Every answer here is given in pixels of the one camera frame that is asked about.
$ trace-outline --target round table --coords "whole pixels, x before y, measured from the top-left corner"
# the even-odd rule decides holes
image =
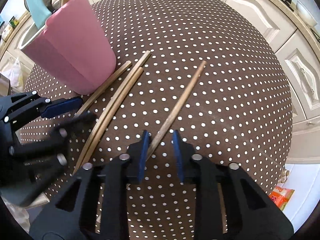
[[[292,103],[286,76],[271,47],[244,17],[220,0],[102,0],[93,10],[117,57],[117,67],[152,52],[144,73],[113,117],[92,158],[101,165],[154,137],[202,60],[208,62],[188,101],[152,158],[145,179],[128,189],[131,237],[191,239],[195,187],[176,175],[174,129],[213,162],[240,163],[268,194],[277,184],[291,144]],[[90,107],[99,116],[125,72]],[[26,90],[43,97],[77,94],[35,65]],[[21,131],[37,141],[74,113],[38,118]],[[70,141],[70,168],[45,192],[50,199],[71,176],[91,130]]]

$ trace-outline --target pink cup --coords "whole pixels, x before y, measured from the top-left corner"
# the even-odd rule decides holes
[[[116,56],[88,0],[63,5],[20,49],[78,94],[94,92],[116,67]]]

